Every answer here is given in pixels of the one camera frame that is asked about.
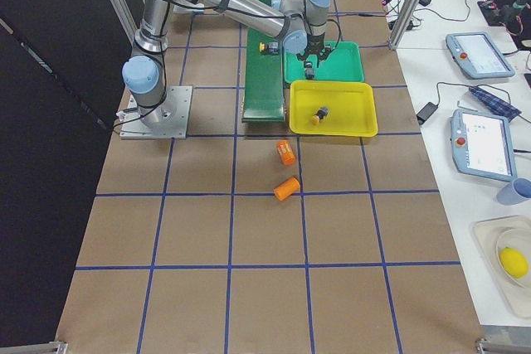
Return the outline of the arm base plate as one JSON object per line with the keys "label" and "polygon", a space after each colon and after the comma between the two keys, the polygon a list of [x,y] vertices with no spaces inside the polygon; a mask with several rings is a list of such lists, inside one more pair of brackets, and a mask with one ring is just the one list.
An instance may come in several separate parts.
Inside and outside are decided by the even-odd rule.
{"label": "arm base plate", "polygon": [[169,86],[166,100],[149,113],[130,95],[127,107],[118,112],[115,128],[122,139],[167,139],[187,137],[193,87]]}

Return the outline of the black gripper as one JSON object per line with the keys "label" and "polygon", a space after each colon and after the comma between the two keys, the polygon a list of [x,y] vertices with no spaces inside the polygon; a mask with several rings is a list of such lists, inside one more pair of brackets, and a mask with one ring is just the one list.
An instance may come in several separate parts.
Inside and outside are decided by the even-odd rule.
{"label": "black gripper", "polygon": [[319,65],[321,61],[326,61],[332,53],[332,47],[325,43],[323,36],[310,36],[307,47],[300,54],[297,54],[299,61],[306,62],[310,56],[316,57],[316,64]]}

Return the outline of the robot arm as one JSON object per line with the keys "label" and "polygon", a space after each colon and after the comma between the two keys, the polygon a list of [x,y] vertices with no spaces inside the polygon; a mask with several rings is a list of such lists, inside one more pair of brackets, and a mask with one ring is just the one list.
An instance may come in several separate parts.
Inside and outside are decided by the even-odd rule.
{"label": "robot arm", "polygon": [[132,54],[122,76],[134,97],[138,121],[151,129],[169,126],[176,104],[169,98],[164,54],[168,48],[168,19],[172,7],[213,11],[280,41],[284,51],[305,61],[321,61],[332,51],[324,44],[330,0],[145,0],[134,34]]}

